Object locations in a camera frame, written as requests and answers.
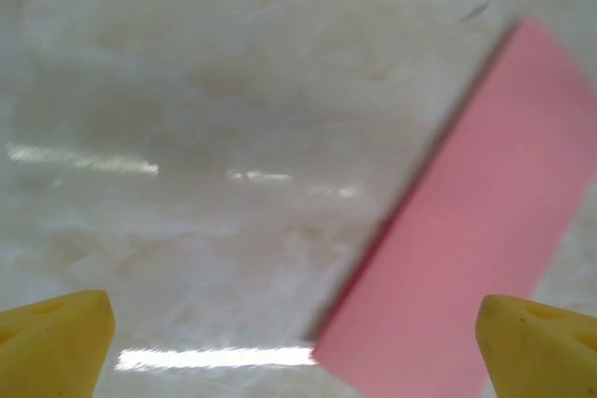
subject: pink rectangular object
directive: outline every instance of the pink rectangular object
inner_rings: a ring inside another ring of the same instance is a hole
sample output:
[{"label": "pink rectangular object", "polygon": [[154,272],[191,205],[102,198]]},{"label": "pink rectangular object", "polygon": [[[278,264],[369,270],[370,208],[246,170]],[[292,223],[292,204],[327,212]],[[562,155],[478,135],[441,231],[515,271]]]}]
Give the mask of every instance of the pink rectangular object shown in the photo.
[{"label": "pink rectangular object", "polygon": [[315,360],[370,398],[477,396],[481,299],[533,291],[596,169],[590,84],[526,20],[339,303]]}]

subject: white marble surface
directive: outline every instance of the white marble surface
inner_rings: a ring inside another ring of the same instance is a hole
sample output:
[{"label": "white marble surface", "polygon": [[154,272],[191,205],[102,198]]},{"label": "white marble surface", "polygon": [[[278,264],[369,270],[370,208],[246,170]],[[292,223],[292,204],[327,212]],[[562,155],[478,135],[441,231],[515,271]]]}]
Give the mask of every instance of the white marble surface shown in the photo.
[{"label": "white marble surface", "polygon": [[[355,396],[313,365],[235,364],[309,363],[306,336],[514,18],[597,82],[597,0],[0,5],[0,309],[107,290],[98,398]],[[597,312],[596,224],[590,196],[540,299]]]}]

